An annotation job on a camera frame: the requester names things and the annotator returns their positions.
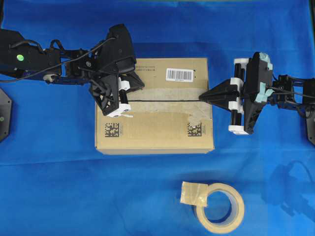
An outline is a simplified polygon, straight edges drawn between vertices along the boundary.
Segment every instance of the green indicator light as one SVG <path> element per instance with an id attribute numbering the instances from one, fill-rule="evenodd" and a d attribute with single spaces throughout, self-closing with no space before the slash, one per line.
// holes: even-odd
<path id="1" fill-rule="evenodd" d="M 17 58 L 17 60 L 19 60 L 19 61 L 24 61 L 24 56 L 21 55 L 21 54 L 17 55 L 16 58 Z"/>

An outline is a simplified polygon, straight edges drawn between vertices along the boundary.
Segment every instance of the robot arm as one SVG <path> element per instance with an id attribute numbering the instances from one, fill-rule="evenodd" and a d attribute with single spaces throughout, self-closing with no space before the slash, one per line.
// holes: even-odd
<path id="1" fill-rule="evenodd" d="M 90 51 L 65 50 L 56 39 L 43 50 L 40 44 L 24 39 L 19 32 L 0 29 L 0 52 L 0 74 L 15 78 L 0 82 L 30 79 L 58 85 L 90 83 L 90 93 L 105 116 L 117 117 L 129 111 L 126 93 L 144 87 L 134 73 L 136 58 L 124 25 L 110 28 L 106 39 Z"/>
<path id="2" fill-rule="evenodd" d="M 280 75 L 278 80 L 273 81 L 270 58 L 260 52 L 249 59 L 235 59 L 234 64 L 234 77 L 199 97 L 201 101 L 231 112 L 229 131 L 234 134 L 252 134 L 262 109 L 271 104 L 282 109 L 296 110 L 305 118 L 308 139 L 315 145 L 315 79 Z M 303 94 L 294 91 L 296 86 L 303 87 Z M 295 94 L 303 96 L 302 103 L 295 101 Z"/>

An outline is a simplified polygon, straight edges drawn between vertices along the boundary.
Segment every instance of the teal component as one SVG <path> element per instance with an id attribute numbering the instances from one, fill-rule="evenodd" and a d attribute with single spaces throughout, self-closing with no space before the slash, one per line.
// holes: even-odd
<path id="1" fill-rule="evenodd" d="M 259 94 L 257 94 L 257 97 L 255 99 L 255 102 L 267 102 L 268 97 L 273 93 L 274 91 L 272 89 L 267 89 L 266 91 L 266 84 L 263 82 L 260 82 L 260 90 Z"/>
<path id="2" fill-rule="evenodd" d="M 273 64 L 271 64 L 270 57 L 268 56 L 268 54 L 266 54 L 266 53 L 259 53 L 259 57 L 260 57 L 261 60 L 263 60 L 263 61 L 268 63 L 268 65 L 267 65 L 268 70 L 273 70 Z"/>

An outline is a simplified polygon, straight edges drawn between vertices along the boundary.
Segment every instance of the black mount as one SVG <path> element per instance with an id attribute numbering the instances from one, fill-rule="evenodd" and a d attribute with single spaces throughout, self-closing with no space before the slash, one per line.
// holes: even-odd
<path id="1" fill-rule="evenodd" d="M 9 135 L 12 100 L 0 89 L 0 142 Z"/>
<path id="2" fill-rule="evenodd" d="M 262 109 L 271 104 L 281 109 L 296 110 L 305 118 L 308 139 L 315 145 L 315 79 L 280 75 L 273 81 L 273 65 L 265 53 L 256 52 L 252 58 L 236 59 L 234 64 L 233 78 L 199 97 L 201 101 L 231 112 L 229 131 L 234 134 L 252 134 Z M 294 87 L 303 88 L 302 103 L 295 101 Z"/>

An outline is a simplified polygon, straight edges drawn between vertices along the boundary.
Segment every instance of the packing tape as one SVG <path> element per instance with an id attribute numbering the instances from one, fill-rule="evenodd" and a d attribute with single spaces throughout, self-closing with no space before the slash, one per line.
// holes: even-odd
<path id="1" fill-rule="evenodd" d="M 189 189 L 200 189 L 200 184 L 199 183 L 187 183 L 183 182 L 184 187 L 182 186 L 182 195 L 183 191 Z M 222 184 L 222 183 L 214 183 L 208 185 L 206 192 L 199 192 L 195 195 L 195 197 L 198 198 L 198 195 L 202 193 L 203 195 L 206 194 L 208 197 L 214 192 L 222 192 L 224 193 L 230 200 L 231 202 L 231 213 L 227 217 L 226 220 L 220 223 L 212 223 L 208 220 L 208 218 L 205 215 L 205 210 L 202 205 L 196 206 L 194 204 L 188 203 L 188 202 L 181 202 L 189 205 L 193 205 L 195 214 L 200 221 L 200 223 L 210 232 L 216 233 L 216 234 L 227 234 L 233 230 L 235 230 L 243 221 L 244 218 L 244 213 L 245 213 L 245 206 L 244 206 L 244 201 L 242 196 L 231 186 Z M 184 193 L 184 195 L 193 195 L 193 193 Z"/>

